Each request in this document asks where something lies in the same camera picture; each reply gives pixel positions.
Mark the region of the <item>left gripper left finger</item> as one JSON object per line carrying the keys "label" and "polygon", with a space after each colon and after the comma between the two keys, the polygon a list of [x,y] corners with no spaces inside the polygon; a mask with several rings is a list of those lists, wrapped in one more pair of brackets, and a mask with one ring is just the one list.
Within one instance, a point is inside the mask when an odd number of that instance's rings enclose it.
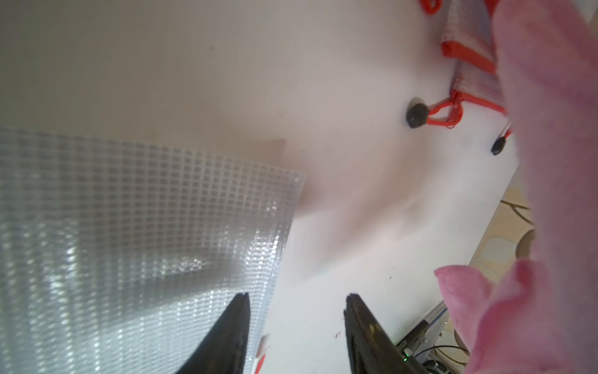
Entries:
{"label": "left gripper left finger", "polygon": [[249,294],[238,293],[178,373],[243,373],[250,320]]}

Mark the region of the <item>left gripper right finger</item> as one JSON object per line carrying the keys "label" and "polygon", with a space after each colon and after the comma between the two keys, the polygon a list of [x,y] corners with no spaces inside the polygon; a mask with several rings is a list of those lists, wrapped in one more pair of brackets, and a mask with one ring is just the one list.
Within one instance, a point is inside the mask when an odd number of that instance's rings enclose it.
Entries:
{"label": "left gripper right finger", "polygon": [[358,294],[349,294],[344,310],[351,373],[427,373],[415,358],[408,358],[386,335]]}

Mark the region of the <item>clear mesh document bag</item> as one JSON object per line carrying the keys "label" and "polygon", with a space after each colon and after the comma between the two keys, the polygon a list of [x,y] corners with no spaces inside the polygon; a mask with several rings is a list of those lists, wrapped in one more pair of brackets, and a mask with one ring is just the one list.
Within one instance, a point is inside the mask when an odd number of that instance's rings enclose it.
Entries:
{"label": "clear mesh document bag", "polygon": [[442,55],[456,61],[449,95],[431,106],[414,101],[406,110],[411,129],[440,126],[451,129],[463,119],[465,103],[506,114],[496,75],[497,57],[491,21],[497,1],[451,1],[441,36]]}
{"label": "clear mesh document bag", "polygon": [[238,293],[251,372],[304,185],[202,151],[1,131],[1,371],[174,373]]}

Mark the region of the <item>pink microfiber cloth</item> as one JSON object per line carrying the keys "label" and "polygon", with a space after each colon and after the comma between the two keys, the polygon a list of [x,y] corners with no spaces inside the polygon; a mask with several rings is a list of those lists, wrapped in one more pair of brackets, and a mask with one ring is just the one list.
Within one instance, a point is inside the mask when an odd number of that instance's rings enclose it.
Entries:
{"label": "pink microfiber cloth", "polygon": [[468,373],[597,371],[597,37],[570,1],[493,1],[498,78],[535,224],[492,283],[437,269]]}

